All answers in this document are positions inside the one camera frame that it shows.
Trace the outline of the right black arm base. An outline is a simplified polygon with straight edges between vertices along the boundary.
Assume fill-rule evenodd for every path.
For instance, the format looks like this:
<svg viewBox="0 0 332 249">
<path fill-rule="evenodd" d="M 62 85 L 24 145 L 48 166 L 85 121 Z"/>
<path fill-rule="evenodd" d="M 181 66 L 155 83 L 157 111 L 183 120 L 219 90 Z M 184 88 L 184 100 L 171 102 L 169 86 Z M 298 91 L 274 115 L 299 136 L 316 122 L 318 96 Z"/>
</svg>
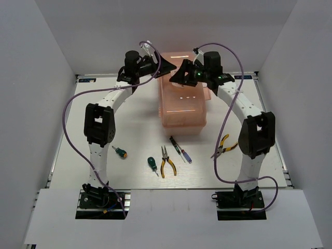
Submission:
<svg viewBox="0 0 332 249">
<path fill-rule="evenodd" d="M 216 202 L 218 221 L 266 220 L 264 199 L 261 191 L 240 204 L 233 191 L 218 191 L 211 195 Z"/>
</svg>

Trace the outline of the pink plastic toolbox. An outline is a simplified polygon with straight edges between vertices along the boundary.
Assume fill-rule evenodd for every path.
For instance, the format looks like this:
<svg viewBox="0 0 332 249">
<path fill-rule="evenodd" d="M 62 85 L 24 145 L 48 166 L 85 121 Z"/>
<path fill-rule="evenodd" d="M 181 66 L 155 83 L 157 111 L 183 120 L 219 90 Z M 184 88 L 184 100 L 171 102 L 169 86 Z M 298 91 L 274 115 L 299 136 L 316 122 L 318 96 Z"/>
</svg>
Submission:
<svg viewBox="0 0 332 249">
<path fill-rule="evenodd" d="M 198 135 L 206 125 L 206 100 L 211 98 L 202 83 L 195 87 L 170 82 L 184 59 L 193 60 L 192 52 L 164 52 L 161 56 L 176 66 L 158 78 L 159 117 L 166 136 Z"/>
</svg>

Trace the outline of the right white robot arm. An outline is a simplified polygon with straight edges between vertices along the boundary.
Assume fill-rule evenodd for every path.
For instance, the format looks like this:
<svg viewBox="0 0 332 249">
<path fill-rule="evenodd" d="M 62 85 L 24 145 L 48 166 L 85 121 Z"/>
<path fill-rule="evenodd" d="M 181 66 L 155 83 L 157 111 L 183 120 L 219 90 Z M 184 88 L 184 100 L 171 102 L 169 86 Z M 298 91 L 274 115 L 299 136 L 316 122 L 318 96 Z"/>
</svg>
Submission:
<svg viewBox="0 0 332 249">
<path fill-rule="evenodd" d="M 202 54 L 203 61 L 184 59 L 170 82 L 194 87 L 198 82 L 223 100 L 236 115 L 242 128 L 238 145 L 243 154 L 234 188 L 235 203 L 241 207 L 253 201 L 258 190 L 260 169 L 266 154 L 275 144 L 275 116 L 256 107 L 240 90 L 235 79 L 223 72 L 221 56 L 216 51 Z"/>
</svg>

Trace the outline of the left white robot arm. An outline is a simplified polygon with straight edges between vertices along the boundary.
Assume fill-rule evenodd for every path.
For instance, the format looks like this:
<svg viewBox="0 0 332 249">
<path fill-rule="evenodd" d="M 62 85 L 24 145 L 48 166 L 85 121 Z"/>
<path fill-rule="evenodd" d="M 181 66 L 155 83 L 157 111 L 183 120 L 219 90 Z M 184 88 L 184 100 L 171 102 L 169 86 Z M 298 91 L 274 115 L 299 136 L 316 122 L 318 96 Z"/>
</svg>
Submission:
<svg viewBox="0 0 332 249">
<path fill-rule="evenodd" d="M 141 77 L 152 75 L 153 78 L 159 78 L 175 69 L 176 66 L 163 57 L 154 62 L 152 56 L 142 57 L 137 51 L 128 51 L 124 66 L 118 72 L 115 90 L 97 103 L 86 106 L 84 135 L 92 163 L 88 180 L 91 186 L 103 188 L 108 185 L 107 154 L 116 133 L 115 113 L 118 108 L 135 92 Z"/>
</svg>

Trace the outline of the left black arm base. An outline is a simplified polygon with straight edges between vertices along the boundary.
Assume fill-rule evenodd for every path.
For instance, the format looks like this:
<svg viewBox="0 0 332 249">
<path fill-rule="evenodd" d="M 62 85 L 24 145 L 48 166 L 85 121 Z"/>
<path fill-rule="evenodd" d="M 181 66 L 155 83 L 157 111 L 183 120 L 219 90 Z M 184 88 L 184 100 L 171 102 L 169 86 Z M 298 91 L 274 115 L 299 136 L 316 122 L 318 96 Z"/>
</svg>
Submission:
<svg viewBox="0 0 332 249">
<path fill-rule="evenodd" d="M 75 219 L 90 220 L 124 220 L 129 212 L 131 193 L 129 191 L 119 191 L 119 197 L 110 191 L 104 200 L 97 199 L 81 190 L 79 194 Z"/>
</svg>

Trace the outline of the yellow long nose pliers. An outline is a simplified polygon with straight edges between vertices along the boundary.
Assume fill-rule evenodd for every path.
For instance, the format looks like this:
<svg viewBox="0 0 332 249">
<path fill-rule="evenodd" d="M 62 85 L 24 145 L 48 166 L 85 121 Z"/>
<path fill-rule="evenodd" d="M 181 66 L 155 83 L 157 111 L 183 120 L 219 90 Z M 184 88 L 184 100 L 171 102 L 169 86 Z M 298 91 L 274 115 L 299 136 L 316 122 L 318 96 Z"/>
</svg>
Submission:
<svg viewBox="0 0 332 249">
<path fill-rule="evenodd" d="M 171 166 L 171 168 L 173 170 L 173 174 L 174 174 L 174 176 L 176 176 L 177 175 L 176 166 L 173 163 L 173 161 L 170 159 L 166 147 L 162 146 L 161 151 L 162 151 L 162 163 L 161 163 L 161 167 L 160 167 L 161 177 L 165 178 L 164 166 L 165 166 L 166 162 Z"/>
</svg>

